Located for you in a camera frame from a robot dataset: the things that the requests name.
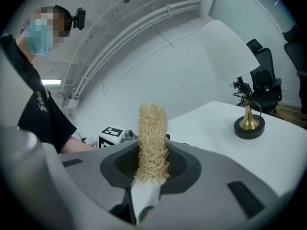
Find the face mask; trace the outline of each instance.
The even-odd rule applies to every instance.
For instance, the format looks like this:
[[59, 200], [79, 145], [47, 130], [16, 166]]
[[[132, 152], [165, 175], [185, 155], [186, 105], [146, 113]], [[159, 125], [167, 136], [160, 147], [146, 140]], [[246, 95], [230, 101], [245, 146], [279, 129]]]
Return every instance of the face mask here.
[[53, 46], [52, 25], [47, 25], [47, 19], [30, 21], [30, 25], [24, 32], [27, 47], [35, 56], [46, 56]]

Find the white table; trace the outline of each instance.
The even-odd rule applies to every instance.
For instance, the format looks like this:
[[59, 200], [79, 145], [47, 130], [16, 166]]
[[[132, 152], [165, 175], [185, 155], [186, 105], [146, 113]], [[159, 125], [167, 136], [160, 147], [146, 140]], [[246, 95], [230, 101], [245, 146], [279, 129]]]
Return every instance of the white table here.
[[170, 120], [168, 134], [173, 141], [228, 156], [278, 196], [294, 189], [307, 164], [307, 130], [262, 114], [263, 134], [245, 140], [234, 132], [234, 122], [244, 113], [243, 107], [212, 101]]

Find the floor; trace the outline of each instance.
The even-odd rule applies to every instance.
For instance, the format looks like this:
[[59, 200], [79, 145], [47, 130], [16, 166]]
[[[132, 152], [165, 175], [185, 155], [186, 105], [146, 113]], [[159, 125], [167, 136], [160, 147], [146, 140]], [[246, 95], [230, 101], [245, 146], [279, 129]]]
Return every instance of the floor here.
[[284, 121], [307, 129], [307, 115], [301, 114], [300, 108], [277, 105], [276, 113], [272, 112], [272, 114], [282, 118]]

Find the white lampshade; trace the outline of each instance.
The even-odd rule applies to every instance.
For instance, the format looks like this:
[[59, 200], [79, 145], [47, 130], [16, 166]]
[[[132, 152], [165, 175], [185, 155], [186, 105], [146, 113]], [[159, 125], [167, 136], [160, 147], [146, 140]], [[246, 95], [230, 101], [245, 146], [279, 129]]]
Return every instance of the white lampshade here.
[[221, 21], [206, 24], [199, 40], [220, 82], [240, 77], [260, 65], [242, 39]]

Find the black lamp base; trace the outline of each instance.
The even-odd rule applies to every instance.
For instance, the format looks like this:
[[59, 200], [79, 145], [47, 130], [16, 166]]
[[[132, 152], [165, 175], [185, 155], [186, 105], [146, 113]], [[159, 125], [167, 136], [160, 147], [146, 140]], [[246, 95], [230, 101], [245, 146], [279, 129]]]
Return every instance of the black lamp base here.
[[235, 134], [243, 139], [254, 139], [262, 135], [264, 131], [264, 119], [259, 115], [254, 115], [254, 118], [259, 120], [259, 125], [255, 129], [243, 129], [240, 127], [240, 122], [244, 116], [240, 117], [235, 122]]

